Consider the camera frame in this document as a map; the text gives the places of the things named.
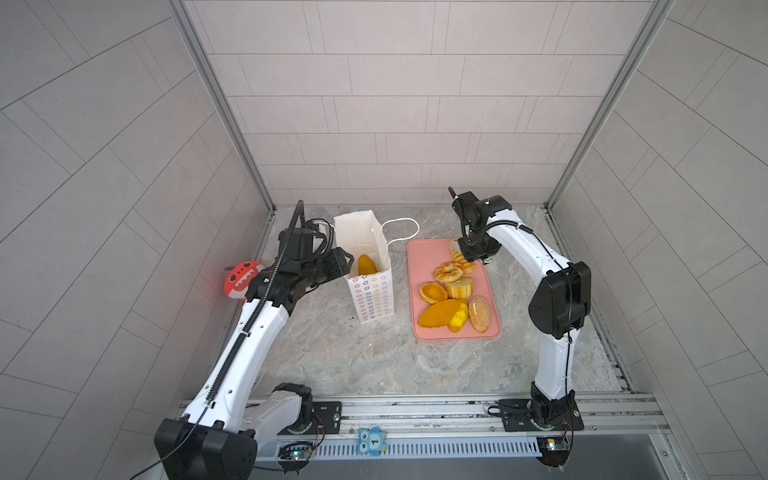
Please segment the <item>aluminium mounting rail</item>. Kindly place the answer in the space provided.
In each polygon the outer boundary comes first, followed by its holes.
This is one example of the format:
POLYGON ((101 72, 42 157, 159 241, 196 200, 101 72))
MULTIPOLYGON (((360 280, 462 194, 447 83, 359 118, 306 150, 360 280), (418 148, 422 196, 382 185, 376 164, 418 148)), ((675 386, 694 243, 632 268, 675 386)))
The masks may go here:
POLYGON ((569 458, 589 449, 609 455, 612 448, 650 454, 664 461, 672 455, 669 426, 651 394, 603 393, 576 397, 584 429, 582 431, 505 432, 502 421, 487 409, 502 399, 525 399, 519 395, 448 396, 341 396, 315 401, 342 403, 340 432, 327 435, 301 435, 291 430, 259 447, 254 466, 299 471, 320 461, 342 460, 421 460, 534 458, 541 456, 537 437, 564 437, 571 445, 569 458), (387 449, 383 455, 357 454, 358 431, 379 427, 385 432, 387 449), (309 461, 280 461, 279 449, 293 442, 315 446, 309 461))

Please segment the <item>flat orange oval fake bread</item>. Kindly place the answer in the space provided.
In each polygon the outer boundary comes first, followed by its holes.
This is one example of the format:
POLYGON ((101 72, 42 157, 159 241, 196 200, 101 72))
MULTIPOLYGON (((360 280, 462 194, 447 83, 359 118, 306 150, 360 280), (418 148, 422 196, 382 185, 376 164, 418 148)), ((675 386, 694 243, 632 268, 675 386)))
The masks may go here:
POLYGON ((418 325, 423 328, 441 328, 462 310, 465 302, 461 299, 447 299, 437 302, 419 317, 418 325))

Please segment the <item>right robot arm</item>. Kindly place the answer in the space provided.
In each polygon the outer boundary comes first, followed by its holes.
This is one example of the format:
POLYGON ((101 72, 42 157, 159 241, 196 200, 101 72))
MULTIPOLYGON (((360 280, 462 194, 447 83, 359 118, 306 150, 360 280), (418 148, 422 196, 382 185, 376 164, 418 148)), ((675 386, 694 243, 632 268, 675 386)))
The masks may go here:
POLYGON ((537 372, 528 403, 499 403, 505 428, 582 430, 571 374, 576 340, 591 310, 590 268, 550 248, 504 198, 449 193, 460 220, 458 246, 464 259, 484 262, 504 248, 536 285, 528 314, 539 331, 537 372))

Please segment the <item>small yellow fake bread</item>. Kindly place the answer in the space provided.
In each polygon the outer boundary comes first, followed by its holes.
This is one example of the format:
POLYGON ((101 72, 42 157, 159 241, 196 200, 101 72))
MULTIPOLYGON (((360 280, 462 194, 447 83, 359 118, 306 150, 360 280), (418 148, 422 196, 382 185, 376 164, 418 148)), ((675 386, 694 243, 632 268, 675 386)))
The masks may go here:
POLYGON ((459 310, 449 320, 448 328, 452 333, 458 333, 469 320, 469 309, 466 303, 459 305, 459 310))

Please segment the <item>sesame oval fake bread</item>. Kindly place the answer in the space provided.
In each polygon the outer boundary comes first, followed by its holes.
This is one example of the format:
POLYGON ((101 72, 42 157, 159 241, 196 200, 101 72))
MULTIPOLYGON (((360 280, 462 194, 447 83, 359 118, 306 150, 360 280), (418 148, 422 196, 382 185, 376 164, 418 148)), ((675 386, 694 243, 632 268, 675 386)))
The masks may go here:
POLYGON ((490 307, 480 295, 475 295, 467 302, 469 319, 476 332, 486 333, 490 327, 490 307))

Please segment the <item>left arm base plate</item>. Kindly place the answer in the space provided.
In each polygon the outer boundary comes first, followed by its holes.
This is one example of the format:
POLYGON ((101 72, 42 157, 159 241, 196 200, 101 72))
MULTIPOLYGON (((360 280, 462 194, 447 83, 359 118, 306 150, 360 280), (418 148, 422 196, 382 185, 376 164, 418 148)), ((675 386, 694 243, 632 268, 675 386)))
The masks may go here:
MULTIPOLYGON (((336 435, 340 432, 343 405, 339 401, 314 401, 312 408, 313 419, 318 417, 326 429, 327 435, 336 435)), ((317 424, 311 420, 301 435, 315 435, 317 424)))

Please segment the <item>circuit board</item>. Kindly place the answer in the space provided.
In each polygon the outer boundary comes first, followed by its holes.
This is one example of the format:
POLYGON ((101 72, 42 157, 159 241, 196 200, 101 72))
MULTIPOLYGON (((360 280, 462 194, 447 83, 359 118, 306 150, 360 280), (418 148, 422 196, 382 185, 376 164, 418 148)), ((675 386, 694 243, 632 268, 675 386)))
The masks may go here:
POLYGON ((537 437, 537 445, 541 456, 537 460, 551 468, 563 467, 570 456, 571 445, 564 437, 537 437))
POLYGON ((293 442, 284 445, 279 449, 278 459, 284 462, 305 462, 311 459, 314 450, 315 446, 311 442, 293 442))

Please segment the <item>white printed paper bag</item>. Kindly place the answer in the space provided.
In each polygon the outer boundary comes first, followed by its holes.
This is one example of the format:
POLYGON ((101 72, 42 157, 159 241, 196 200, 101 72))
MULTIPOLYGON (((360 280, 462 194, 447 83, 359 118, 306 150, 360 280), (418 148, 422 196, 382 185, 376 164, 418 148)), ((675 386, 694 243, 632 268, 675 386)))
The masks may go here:
POLYGON ((336 244, 354 256, 351 271, 345 276, 357 318, 361 324, 381 320, 395 313, 394 278, 389 247, 392 243, 411 240, 420 233, 420 224, 413 218, 395 218, 380 223, 371 210, 361 210, 336 216, 333 222, 336 244), (410 222, 415 231, 405 237, 388 240, 384 227, 397 222, 410 222), (358 274, 358 259, 368 255, 379 272, 358 274))

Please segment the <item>blue owl number tag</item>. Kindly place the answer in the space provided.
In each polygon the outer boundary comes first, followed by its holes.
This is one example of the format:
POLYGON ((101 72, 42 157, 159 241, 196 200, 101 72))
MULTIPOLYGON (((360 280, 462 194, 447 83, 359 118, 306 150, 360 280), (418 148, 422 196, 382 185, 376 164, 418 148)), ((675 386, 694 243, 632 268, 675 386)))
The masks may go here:
POLYGON ((380 456, 386 452, 386 433, 379 427, 360 429, 358 431, 357 454, 380 456))

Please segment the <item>left circuit board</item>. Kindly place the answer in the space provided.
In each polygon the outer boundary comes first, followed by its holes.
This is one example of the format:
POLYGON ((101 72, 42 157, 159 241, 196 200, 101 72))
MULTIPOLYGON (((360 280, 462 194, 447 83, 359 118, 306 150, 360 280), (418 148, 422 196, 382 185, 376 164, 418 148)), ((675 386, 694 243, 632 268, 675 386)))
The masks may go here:
POLYGON ((311 459, 314 450, 315 446, 311 442, 293 442, 284 445, 279 449, 278 459, 284 462, 305 462, 311 459))

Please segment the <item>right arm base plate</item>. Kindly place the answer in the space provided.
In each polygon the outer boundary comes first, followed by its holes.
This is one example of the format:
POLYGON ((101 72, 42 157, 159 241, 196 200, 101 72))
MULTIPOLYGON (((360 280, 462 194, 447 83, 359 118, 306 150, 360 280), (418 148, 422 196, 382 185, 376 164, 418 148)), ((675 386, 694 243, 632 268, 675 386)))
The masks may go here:
POLYGON ((582 431, 584 422, 573 398, 557 401, 502 399, 487 412, 502 421, 505 432, 582 431))

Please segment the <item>red shark plush toy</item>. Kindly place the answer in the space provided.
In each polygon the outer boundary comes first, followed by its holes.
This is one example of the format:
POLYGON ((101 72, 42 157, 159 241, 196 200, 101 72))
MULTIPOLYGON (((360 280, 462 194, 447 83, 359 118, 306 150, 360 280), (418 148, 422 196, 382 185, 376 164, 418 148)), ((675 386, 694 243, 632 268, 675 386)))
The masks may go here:
POLYGON ((232 267, 225 279, 225 294, 236 300, 245 300, 250 282, 258 276, 263 265, 257 261, 245 261, 232 267))

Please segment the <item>striped twisted fake bread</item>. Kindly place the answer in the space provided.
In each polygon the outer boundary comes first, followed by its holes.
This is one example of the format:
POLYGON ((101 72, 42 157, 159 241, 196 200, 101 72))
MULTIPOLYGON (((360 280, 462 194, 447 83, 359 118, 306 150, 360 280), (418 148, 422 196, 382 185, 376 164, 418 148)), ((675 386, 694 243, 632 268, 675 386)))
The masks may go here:
POLYGON ((449 242, 449 249, 453 261, 461 268, 463 273, 472 274, 476 269, 476 264, 465 259, 457 239, 453 239, 449 242))

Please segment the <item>pink plastic tray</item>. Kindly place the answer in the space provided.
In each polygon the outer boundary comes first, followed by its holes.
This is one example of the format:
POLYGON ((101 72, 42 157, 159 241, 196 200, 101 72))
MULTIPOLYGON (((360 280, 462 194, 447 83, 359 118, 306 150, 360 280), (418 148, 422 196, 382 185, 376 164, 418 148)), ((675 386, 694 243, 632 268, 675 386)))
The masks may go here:
POLYGON ((488 331, 483 334, 476 332, 470 319, 458 333, 452 333, 448 325, 441 328, 423 328, 418 325, 419 317, 431 306, 422 300, 419 295, 419 289, 426 283, 437 282, 433 277, 434 270, 443 263, 453 261, 449 249, 450 241, 450 239, 418 239, 412 240, 407 244, 413 333, 422 341, 496 338, 501 334, 499 315, 486 269, 477 262, 474 262, 476 264, 474 272, 472 274, 464 274, 462 277, 473 279, 473 296, 480 295, 489 304, 490 327, 488 331))

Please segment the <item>right circuit board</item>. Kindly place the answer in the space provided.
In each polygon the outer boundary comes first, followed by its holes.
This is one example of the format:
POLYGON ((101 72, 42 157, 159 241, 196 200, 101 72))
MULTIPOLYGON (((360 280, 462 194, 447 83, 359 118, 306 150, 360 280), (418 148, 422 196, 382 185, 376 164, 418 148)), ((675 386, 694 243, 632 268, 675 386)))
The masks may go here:
POLYGON ((571 445, 564 437, 537 437, 537 445, 541 456, 537 460, 551 468, 563 467, 570 456, 571 445))

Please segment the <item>orange tart fake bread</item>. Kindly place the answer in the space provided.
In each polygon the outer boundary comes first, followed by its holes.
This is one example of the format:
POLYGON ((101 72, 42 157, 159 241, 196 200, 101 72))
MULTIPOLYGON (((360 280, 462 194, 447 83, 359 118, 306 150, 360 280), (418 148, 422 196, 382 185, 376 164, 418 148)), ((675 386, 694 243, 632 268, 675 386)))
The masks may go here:
POLYGON ((449 299, 445 288, 437 282, 426 283, 419 289, 419 295, 423 301, 430 305, 449 299))

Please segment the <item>long baguette fake bread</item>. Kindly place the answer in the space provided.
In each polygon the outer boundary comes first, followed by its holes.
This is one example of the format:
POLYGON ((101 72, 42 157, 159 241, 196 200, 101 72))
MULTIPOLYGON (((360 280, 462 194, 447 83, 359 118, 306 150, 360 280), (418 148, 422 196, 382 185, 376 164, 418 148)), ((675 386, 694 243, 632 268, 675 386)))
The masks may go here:
POLYGON ((358 259, 358 274, 360 276, 374 275, 379 272, 375 262, 366 254, 358 259))

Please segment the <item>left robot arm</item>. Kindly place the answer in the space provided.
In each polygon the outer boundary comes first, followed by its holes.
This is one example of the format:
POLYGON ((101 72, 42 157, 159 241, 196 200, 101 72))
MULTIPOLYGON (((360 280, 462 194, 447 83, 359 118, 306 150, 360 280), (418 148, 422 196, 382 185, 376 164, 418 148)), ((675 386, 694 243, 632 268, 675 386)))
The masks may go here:
POLYGON ((323 431, 307 386, 281 383, 257 405, 249 396, 297 302, 350 273, 354 258, 334 241, 329 222, 302 221, 280 233, 272 266, 247 261, 231 270, 225 292, 243 303, 236 329, 184 413, 163 420, 155 434, 168 478, 247 479, 259 447, 281 432, 323 431))

